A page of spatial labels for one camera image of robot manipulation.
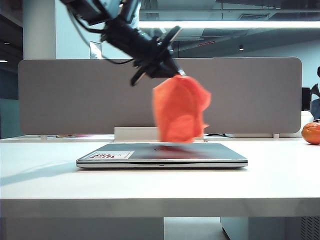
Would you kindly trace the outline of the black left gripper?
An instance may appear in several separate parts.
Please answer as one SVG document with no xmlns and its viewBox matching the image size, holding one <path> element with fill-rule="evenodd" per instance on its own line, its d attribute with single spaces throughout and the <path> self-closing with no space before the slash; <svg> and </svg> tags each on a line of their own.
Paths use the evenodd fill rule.
<svg viewBox="0 0 320 240">
<path fill-rule="evenodd" d="M 144 75 L 152 79 L 186 75 L 184 70 L 173 59 L 172 42 L 181 31 L 182 28 L 177 25 L 160 42 L 156 43 L 153 53 L 140 63 L 138 71 L 131 78 L 130 85 L 132 87 L 136 86 Z"/>
</svg>

